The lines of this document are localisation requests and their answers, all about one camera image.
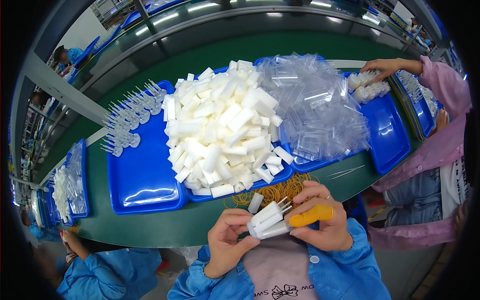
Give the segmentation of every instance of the fluorescent light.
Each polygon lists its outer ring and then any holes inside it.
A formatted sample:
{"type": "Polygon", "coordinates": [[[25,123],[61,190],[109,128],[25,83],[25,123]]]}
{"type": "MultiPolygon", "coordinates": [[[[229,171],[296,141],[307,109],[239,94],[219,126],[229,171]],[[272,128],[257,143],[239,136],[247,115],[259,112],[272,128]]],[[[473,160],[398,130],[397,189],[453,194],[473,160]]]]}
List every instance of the fluorescent light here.
{"type": "Polygon", "coordinates": [[[217,3],[206,3],[206,4],[190,7],[187,10],[188,10],[188,12],[193,12],[193,11],[201,10],[203,8],[207,8],[207,7],[211,7],[211,6],[217,6],[217,5],[219,5],[219,4],[217,4],[217,3]]]}
{"type": "Polygon", "coordinates": [[[318,2],[318,1],[312,1],[310,2],[310,4],[313,4],[313,5],[318,5],[318,6],[323,6],[323,7],[332,7],[331,4],[328,4],[328,3],[324,3],[324,2],[318,2]]]}
{"type": "Polygon", "coordinates": [[[375,19],[373,19],[373,18],[370,17],[370,16],[367,16],[367,14],[364,14],[361,18],[362,18],[363,20],[365,20],[365,21],[370,21],[370,22],[374,23],[375,25],[380,24],[380,21],[375,20],[375,19]]]}
{"type": "Polygon", "coordinates": [[[283,14],[281,12],[267,12],[267,16],[269,16],[269,17],[282,17],[283,14]]]}
{"type": "Polygon", "coordinates": [[[145,26],[144,28],[140,29],[139,31],[135,32],[135,35],[139,36],[141,35],[142,33],[144,33],[145,31],[148,30],[148,27],[145,26]]]}
{"type": "Polygon", "coordinates": [[[338,19],[338,18],[334,18],[334,17],[327,17],[327,19],[332,21],[332,22],[335,22],[335,23],[339,23],[339,24],[343,23],[342,19],[338,19]]]}
{"type": "Polygon", "coordinates": [[[166,17],[161,18],[160,20],[156,20],[155,22],[153,22],[153,25],[157,25],[157,24],[159,24],[159,23],[162,23],[163,21],[166,21],[166,20],[169,20],[169,19],[171,19],[171,18],[178,17],[178,16],[179,16],[178,12],[173,13],[173,14],[171,14],[171,15],[168,15],[168,16],[166,16],[166,17]]]}

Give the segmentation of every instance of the denim jeans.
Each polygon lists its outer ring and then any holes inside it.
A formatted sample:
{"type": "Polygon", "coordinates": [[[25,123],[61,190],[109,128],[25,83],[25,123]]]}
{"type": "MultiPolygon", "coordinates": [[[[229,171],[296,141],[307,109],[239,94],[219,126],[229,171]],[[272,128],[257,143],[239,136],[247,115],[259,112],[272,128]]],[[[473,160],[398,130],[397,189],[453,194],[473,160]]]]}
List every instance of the denim jeans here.
{"type": "Polygon", "coordinates": [[[384,192],[385,202],[394,208],[385,226],[412,225],[442,219],[440,168],[419,173],[384,192]]]}

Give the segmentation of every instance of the bow graphic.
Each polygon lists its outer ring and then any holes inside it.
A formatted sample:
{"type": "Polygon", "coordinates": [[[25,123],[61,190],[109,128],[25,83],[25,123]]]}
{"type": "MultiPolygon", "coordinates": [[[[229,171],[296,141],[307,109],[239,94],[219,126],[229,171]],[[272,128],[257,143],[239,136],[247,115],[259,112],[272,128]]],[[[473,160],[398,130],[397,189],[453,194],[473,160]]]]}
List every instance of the bow graphic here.
{"type": "Polygon", "coordinates": [[[285,284],[283,286],[283,290],[281,288],[279,288],[278,286],[275,286],[272,289],[272,297],[275,300],[282,297],[283,295],[289,295],[289,296],[292,296],[292,297],[296,297],[297,292],[298,292],[298,290],[297,290],[296,286],[291,286],[291,285],[285,284]]]}

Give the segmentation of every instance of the clear plastic packaging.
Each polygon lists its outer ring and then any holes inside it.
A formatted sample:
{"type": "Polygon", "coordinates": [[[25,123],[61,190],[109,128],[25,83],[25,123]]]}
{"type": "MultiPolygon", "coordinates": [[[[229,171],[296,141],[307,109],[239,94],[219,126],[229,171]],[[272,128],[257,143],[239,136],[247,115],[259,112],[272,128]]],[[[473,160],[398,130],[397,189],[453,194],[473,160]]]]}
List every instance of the clear plastic packaging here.
{"type": "Polygon", "coordinates": [[[71,157],[66,168],[66,193],[74,215],[86,214],[87,206],[82,181],[82,143],[70,148],[71,157]]]}
{"type": "Polygon", "coordinates": [[[370,130],[357,102],[369,101],[379,89],[362,94],[362,101],[348,92],[353,83],[357,88],[378,73],[366,72],[358,82],[355,75],[351,82],[334,65],[318,60],[316,54],[297,53],[264,58],[257,71],[264,79],[262,87],[278,99],[275,111],[283,119],[280,143],[290,144],[295,163],[343,159],[352,152],[369,149],[370,130]]]}

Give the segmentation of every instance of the white button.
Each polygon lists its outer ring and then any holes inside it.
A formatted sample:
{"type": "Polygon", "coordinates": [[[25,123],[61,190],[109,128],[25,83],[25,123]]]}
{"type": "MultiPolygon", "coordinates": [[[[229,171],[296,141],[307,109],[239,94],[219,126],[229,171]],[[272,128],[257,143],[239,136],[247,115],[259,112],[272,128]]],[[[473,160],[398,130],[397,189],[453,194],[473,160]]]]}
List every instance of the white button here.
{"type": "Polygon", "coordinates": [[[310,256],[310,262],[311,262],[312,264],[316,264],[316,263],[319,262],[319,261],[320,261],[320,258],[318,258],[318,256],[316,256],[316,255],[310,256]]]}

